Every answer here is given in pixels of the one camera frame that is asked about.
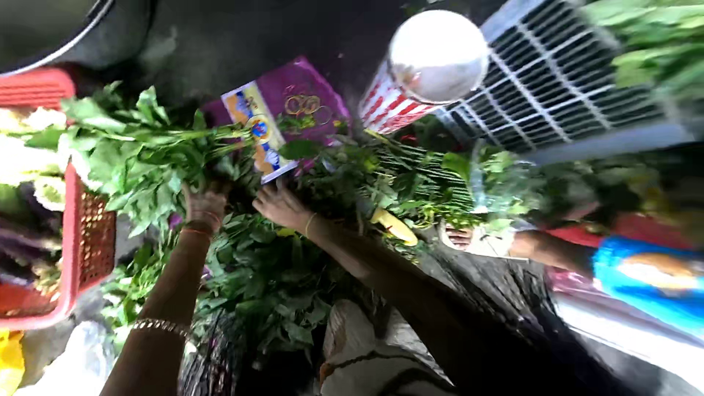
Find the hand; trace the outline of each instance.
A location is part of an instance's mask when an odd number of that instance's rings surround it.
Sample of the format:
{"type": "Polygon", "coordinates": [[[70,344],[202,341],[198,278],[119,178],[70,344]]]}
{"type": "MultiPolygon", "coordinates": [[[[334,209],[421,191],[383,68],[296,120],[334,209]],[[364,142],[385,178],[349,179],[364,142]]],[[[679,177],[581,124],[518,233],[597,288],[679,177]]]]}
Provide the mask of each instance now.
{"type": "Polygon", "coordinates": [[[284,186],[281,178],[276,180],[276,187],[271,184],[264,185],[252,205],[274,223],[292,228],[299,233],[306,231],[308,221],[314,214],[284,186]]]}
{"type": "Polygon", "coordinates": [[[231,185],[227,182],[210,182],[205,192],[193,192],[183,183],[181,191],[186,197],[186,224],[198,222],[208,227],[211,234],[219,231],[225,217],[225,205],[231,185]]]}
{"type": "Polygon", "coordinates": [[[447,233],[450,241],[452,241],[458,250],[465,251],[472,243],[472,230],[469,228],[456,230],[452,225],[447,224],[445,226],[445,233],[447,233]]]}

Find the rubber band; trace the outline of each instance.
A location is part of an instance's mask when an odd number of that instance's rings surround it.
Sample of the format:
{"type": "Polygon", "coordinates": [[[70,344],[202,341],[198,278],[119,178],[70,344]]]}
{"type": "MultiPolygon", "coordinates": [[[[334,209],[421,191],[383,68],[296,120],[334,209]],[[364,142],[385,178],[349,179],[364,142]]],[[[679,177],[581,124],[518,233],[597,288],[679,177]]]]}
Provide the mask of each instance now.
{"type": "Polygon", "coordinates": [[[313,221],[313,218],[315,217],[317,213],[313,213],[310,218],[308,219],[308,222],[306,223],[306,231],[304,232],[304,235],[308,237],[308,227],[310,227],[310,223],[313,221]]]}

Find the person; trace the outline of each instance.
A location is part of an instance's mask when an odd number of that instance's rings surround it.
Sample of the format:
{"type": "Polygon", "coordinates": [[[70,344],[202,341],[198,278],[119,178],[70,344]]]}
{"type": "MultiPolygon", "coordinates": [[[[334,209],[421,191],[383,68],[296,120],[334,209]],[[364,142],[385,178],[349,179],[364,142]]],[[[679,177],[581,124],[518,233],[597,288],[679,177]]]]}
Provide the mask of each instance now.
{"type": "MultiPolygon", "coordinates": [[[[184,188],[187,219],[102,391],[113,395],[175,395],[184,335],[193,316],[203,263],[225,210],[225,190],[184,188]]],[[[253,206],[266,218],[305,235],[395,306],[427,346],[451,384],[412,355],[376,341],[349,302],[336,304],[321,368],[323,395],[541,394],[630,395],[592,359],[549,303],[529,298],[535,317],[510,320],[481,293],[463,298],[401,256],[349,232],[306,207],[281,182],[265,185],[253,206]]]]}
{"type": "Polygon", "coordinates": [[[529,259],[578,273],[607,295],[684,333],[704,337],[704,257],[700,252],[618,236],[605,238],[599,248],[589,247],[526,227],[495,236],[481,226],[456,230],[441,223],[439,233],[445,245],[457,250],[529,259]]]}

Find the bunch of greens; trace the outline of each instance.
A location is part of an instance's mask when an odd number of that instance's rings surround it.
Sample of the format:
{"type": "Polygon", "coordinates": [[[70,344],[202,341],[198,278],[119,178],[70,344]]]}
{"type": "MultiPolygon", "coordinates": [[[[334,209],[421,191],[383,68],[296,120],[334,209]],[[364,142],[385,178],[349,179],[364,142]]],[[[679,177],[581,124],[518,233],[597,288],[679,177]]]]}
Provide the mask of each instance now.
{"type": "Polygon", "coordinates": [[[372,149],[381,176],[368,187],[370,196],[412,227],[444,218],[456,228],[488,223],[498,232],[543,204],[535,167],[508,151],[483,146],[476,154],[442,154],[380,140],[372,149]]]}
{"type": "Polygon", "coordinates": [[[704,97],[704,4],[700,0],[600,0],[582,8],[626,46],[618,87],[650,83],[678,99],[704,97]]]}
{"type": "Polygon", "coordinates": [[[311,241],[259,214],[228,215],[207,263],[213,277],[196,305],[194,333],[204,336],[213,314],[225,311],[262,358],[308,351],[339,285],[351,282],[311,241]]]}
{"type": "Polygon", "coordinates": [[[203,185],[206,164],[249,145],[249,130],[207,128],[200,111],[192,121],[175,125],[153,87],[134,103],[117,87],[113,83],[93,97],[63,102],[74,123],[59,138],[58,149],[70,153],[90,188],[110,197],[107,210],[129,215],[131,235],[150,225],[166,230],[169,216],[183,213],[182,182],[203,185]]]}
{"type": "Polygon", "coordinates": [[[168,263],[177,239],[177,233],[170,231],[163,234],[156,246],[145,243],[135,252],[132,262],[115,267],[113,281],[103,285],[103,296],[110,305],[101,313],[115,332],[118,350],[122,349],[132,324],[168,263]]]}

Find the bangle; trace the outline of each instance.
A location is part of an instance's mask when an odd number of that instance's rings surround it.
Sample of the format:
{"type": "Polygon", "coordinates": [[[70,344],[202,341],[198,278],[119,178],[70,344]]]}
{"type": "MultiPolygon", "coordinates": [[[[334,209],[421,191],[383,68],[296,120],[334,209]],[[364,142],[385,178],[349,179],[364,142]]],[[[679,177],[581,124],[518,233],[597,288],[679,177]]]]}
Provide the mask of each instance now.
{"type": "Polygon", "coordinates": [[[313,213],[313,214],[310,215],[310,217],[308,218],[308,222],[306,223],[306,231],[303,233],[306,237],[308,237],[308,227],[310,227],[310,223],[313,222],[313,218],[315,217],[316,214],[317,214],[317,213],[313,213]]]}
{"type": "Polygon", "coordinates": [[[181,326],[180,324],[164,321],[162,319],[139,319],[138,321],[134,322],[132,329],[163,330],[169,333],[174,333],[184,339],[188,338],[188,328],[186,326],[181,326]]]}

